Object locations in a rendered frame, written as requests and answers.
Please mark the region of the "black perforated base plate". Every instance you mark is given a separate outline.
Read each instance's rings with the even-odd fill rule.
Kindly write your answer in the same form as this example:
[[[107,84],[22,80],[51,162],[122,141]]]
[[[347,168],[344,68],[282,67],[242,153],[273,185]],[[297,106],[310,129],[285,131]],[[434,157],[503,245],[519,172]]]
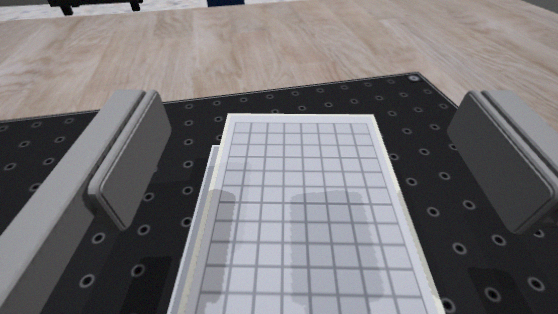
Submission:
[[[445,314],[558,314],[558,228],[512,235],[420,72],[163,102],[171,135],[126,231],[91,223],[40,314],[167,314],[228,113],[374,114]],[[0,236],[98,110],[0,121]]]

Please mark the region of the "white plate nest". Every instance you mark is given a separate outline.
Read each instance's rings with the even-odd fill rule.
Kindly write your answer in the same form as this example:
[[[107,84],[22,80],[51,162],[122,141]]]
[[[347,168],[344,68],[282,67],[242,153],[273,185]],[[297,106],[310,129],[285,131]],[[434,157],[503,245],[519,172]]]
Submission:
[[[220,145],[212,145],[167,314],[177,314]]]

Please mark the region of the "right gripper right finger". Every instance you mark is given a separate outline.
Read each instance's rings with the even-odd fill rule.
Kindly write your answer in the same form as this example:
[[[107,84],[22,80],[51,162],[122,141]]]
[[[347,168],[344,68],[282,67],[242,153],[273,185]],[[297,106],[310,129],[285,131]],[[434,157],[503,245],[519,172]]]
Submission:
[[[514,91],[468,91],[447,134],[511,234],[558,228],[558,133]]]

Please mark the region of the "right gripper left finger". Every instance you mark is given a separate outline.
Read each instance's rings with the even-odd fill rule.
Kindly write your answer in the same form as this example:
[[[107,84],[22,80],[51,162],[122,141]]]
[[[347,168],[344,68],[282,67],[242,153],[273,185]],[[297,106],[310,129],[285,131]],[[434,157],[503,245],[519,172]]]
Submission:
[[[0,314],[40,314],[91,223],[128,229],[170,134],[156,90],[112,94],[0,236]]]

